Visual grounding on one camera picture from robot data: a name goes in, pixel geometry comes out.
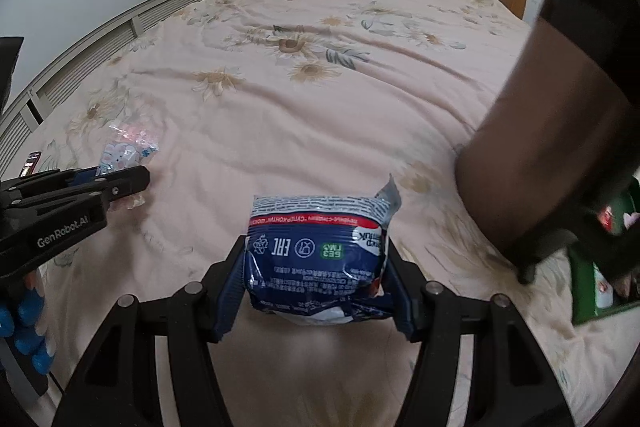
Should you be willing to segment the blue gloved left hand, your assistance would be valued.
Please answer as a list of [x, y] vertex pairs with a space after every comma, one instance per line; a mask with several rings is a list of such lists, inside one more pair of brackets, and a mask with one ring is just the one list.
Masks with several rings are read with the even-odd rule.
[[1, 337], [29, 361], [37, 374], [49, 374], [56, 346], [39, 270], [25, 275], [1, 298]]

